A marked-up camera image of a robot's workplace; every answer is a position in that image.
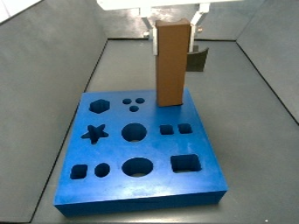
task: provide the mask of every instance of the circular hole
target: circular hole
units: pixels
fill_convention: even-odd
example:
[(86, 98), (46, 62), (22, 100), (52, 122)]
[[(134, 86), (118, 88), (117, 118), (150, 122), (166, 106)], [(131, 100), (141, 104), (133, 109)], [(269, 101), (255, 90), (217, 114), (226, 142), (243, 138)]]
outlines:
[(95, 168), (95, 174), (99, 178), (105, 178), (110, 173), (109, 164), (99, 164)]
[(142, 103), (146, 102), (146, 99), (145, 98), (138, 98), (138, 99), (135, 99), (135, 102), (139, 103), (139, 104), (142, 104)]
[(146, 126), (130, 123), (122, 130), (122, 136), (129, 142), (139, 142), (146, 138)]
[(147, 158), (135, 157), (125, 162), (122, 169), (127, 176), (141, 178), (154, 170), (154, 163)]
[(138, 107), (138, 106), (131, 106), (131, 107), (130, 107), (130, 111), (131, 111), (131, 112), (137, 112), (138, 110), (139, 110), (139, 107)]
[(125, 103), (125, 104), (130, 104), (131, 102), (133, 102), (131, 99), (125, 99), (125, 100), (123, 100), (123, 103)]

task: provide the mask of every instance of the gray floor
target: gray floor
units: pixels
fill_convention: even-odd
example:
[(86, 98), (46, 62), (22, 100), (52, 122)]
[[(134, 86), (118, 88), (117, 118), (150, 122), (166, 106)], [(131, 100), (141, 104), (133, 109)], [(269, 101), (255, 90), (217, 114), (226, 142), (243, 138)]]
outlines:
[[(193, 206), (67, 219), (52, 206), (68, 139), (35, 223), (295, 223), (299, 219), (299, 127), (234, 42), (210, 47), (206, 71), (187, 73), (201, 118), (227, 181), (215, 206)], [(155, 88), (155, 57), (146, 41), (110, 41), (89, 91)]]

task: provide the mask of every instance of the wooden block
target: wooden block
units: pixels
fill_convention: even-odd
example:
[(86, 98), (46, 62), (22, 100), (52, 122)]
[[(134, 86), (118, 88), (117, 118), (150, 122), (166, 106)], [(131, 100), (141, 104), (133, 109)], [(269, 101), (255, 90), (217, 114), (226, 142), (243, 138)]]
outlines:
[(158, 20), (157, 102), (161, 107), (183, 104), (183, 84), (190, 49), (191, 22)]

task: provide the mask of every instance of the blue shape sorter board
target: blue shape sorter board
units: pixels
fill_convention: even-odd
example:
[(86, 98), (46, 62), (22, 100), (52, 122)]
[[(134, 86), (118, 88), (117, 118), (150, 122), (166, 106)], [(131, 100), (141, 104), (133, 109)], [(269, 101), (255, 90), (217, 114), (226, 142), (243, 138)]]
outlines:
[(229, 190), (189, 89), (86, 93), (54, 205), (66, 216), (219, 203)]

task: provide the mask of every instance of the small square hole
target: small square hole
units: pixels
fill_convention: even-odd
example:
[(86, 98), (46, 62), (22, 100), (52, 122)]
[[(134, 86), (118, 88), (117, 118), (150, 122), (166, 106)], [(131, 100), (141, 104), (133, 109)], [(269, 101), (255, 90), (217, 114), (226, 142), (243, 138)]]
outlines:
[(85, 179), (87, 177), (89, 166), (86, 164), (77, 164), (71, 168), (71, 179)]
[(202, 170), (202, 164), (198, 155), (181, 155), (171, 157), (173, 171), (179, 172), (198, 172)]
[(170, 124), (161, 125), (161, 133), (162, 133), (162, 135), (173, 135), (174, 134), (174, 126)]
[(182, 134), (193, 133), (193, 126), (189, 123), (182, 123), (178, 125), (178, 127)]

